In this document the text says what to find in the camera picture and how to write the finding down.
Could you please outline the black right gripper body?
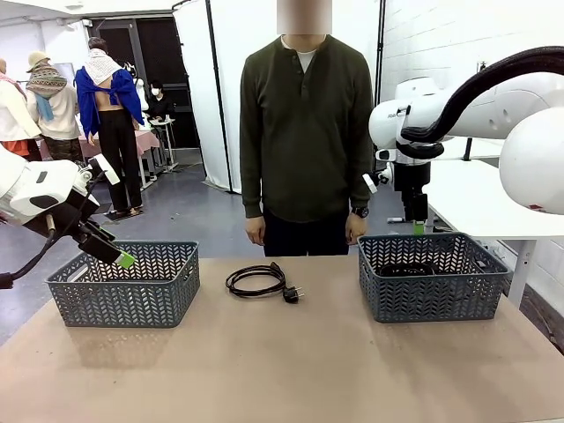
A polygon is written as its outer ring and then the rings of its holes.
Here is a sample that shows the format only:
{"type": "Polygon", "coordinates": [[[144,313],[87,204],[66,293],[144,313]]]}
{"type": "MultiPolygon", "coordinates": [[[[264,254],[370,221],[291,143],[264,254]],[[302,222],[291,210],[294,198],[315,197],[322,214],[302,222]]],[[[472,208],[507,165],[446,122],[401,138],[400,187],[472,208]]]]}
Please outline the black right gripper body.
{"type": "Polygon", "coordinates": [[[422,187],[429,183],[429,163],[419,165],[396,163],[393,166],[393,186],[396,192],[421,192],[422,187]]]}

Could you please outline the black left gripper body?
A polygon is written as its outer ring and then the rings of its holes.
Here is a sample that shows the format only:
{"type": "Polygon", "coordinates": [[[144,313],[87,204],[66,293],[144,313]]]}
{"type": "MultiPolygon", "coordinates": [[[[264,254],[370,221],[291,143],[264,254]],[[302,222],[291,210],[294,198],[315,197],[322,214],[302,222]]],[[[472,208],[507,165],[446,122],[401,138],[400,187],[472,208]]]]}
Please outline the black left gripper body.
{"type": "Polygon", "coordinates": [[[60,238],[70,236],[79,247],[102,247],[104,237],[100,227],[91,220],[99,209],[100,203],[93,196],[85,198],[72,193],[65,202],[48,211],[55,224],[55,235],[48,245],[52,246],[60,238]]]}

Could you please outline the person's left hand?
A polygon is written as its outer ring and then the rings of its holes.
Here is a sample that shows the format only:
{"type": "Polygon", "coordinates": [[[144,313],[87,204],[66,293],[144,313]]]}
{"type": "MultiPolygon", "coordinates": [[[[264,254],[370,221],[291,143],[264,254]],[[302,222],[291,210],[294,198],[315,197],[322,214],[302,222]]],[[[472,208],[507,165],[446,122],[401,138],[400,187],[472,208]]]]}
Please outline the person's left hand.
{"type": "Polygon", "coordinates": [[[367,219],[350,213],[345,223],[345,238],[348,245],[355,245],[367,232],[367,219]]]}

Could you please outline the person's right hand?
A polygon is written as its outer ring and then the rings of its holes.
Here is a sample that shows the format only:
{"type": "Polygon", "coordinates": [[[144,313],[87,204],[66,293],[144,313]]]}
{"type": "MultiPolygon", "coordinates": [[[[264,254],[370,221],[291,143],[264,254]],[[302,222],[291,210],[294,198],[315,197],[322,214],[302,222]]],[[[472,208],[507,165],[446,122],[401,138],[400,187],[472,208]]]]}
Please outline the person's right hand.
{"type": "Polygon", "coordinates": [[[246,219],[246,234],[249,240],[258,246],[263,246],[265,221],[263,216],[246,219]]]}

